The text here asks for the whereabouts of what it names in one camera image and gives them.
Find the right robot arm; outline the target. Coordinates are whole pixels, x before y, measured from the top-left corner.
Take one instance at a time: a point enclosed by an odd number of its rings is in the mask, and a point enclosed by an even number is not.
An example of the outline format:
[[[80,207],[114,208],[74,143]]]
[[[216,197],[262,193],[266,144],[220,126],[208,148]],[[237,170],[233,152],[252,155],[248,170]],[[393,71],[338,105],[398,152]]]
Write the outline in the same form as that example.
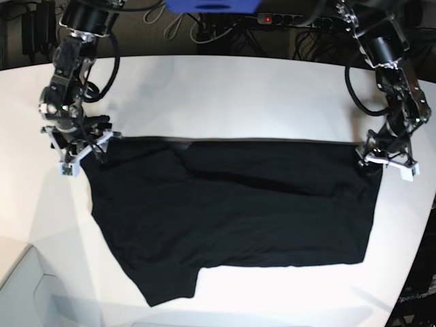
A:
[[[124,12],[124,1],[70,1],[60,19],[69,33],[53,54],[54,73],[40,97],[40,112],[50,122],[43,132],[50,136],[61,163],[71,165],[89,153],[104,161],[103,144],[113,137],[108,116],[88,117],[84,104],[101,100],[119,70],[121,55],[112,28]],[[97,46],[107,37],[114,51],[114,66],[105,87],[89,81],[97,58]]]

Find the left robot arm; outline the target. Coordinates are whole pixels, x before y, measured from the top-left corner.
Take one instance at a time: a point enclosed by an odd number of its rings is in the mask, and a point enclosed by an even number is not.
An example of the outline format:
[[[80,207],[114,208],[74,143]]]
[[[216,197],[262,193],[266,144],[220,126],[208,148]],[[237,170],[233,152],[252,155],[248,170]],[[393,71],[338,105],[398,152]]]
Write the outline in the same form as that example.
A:
[[[358,43],[353,63],[362,57],[375,70],[377,88],[385,94],[387,107],[369,110],[357,97],[350,80],[350,65],[345,67],[345,83],[355,105],[369,116],[384,116],[386,122],[370,130],[356,152],[361,166],[392,164],[404,156],[403,166],[415,164],[411,154],[413,133],[431,117],[431,109],[420,88],[412,62],[407,56],[409,42],[392,12],[351,1],[337,1],[336,8],[347,30]]]

